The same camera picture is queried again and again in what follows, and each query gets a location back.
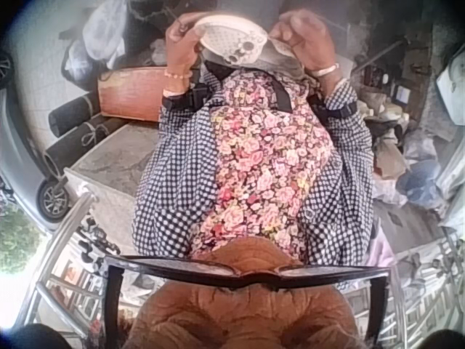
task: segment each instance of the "rolled mat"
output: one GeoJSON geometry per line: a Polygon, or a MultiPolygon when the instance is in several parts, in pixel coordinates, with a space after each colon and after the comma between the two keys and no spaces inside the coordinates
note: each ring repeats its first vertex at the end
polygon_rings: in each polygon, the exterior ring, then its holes
{"type": "Polygon", "coordinates": [[[85,153],[114,133],[127,121],[98,115],[85,121],[44,152],[46,165],[56,177],[75,164],[85,153]]]}
{"type": "Polygon", "coordinates": [[[49,126],[55,136],[61,137],[99,112],[99,95],[90,92],[53,110],[49,114],[49,126]]]}

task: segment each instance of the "tiled floor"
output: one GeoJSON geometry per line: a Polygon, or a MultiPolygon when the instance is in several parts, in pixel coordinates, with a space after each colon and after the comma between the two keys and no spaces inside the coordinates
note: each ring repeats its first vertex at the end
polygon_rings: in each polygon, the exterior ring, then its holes
{"type": "Polygon", "coordinates": [[[79,11],[97,0],[35,0],[17,16],[4,46],[15,62],[15,81],[25,120],[40,150],[57,138],[49,129],[49,112],[85,92],[61,75],[69,41],[58,39],[79,11]]]}

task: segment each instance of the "car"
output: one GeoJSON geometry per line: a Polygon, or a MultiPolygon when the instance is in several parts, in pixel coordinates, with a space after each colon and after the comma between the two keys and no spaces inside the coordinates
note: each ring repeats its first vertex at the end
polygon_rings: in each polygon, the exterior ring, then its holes
{"type": "Polygon", "coordinates": [[[0,50],[0,190],[45,231],[55,231],[69,209],[69,194],[57,185],[34,145],[14,86],[12,57],[0,50]]]}

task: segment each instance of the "checkered shirt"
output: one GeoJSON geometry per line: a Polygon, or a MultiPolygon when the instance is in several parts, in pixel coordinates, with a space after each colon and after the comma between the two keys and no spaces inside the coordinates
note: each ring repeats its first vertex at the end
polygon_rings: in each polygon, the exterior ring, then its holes
{"type": "MultiPolygon", "coordinates": [[[[140,180],[132,237],[140,254],[187,257],[190,228],[208,215],[217,198],[217,146],[210,108],[223,105],[221,82],[205,68],[213,92],[205,105],[160,116],[160,140],[140,180]]],[[[329,110],[357,100],[349,82],[325,100],[329,110]]],[[[373,219],[371,136],[357,112],[329,118],[324,126],[334,152],[297,215],[308,256],[302,262],[359,265],[373,219]]]]}

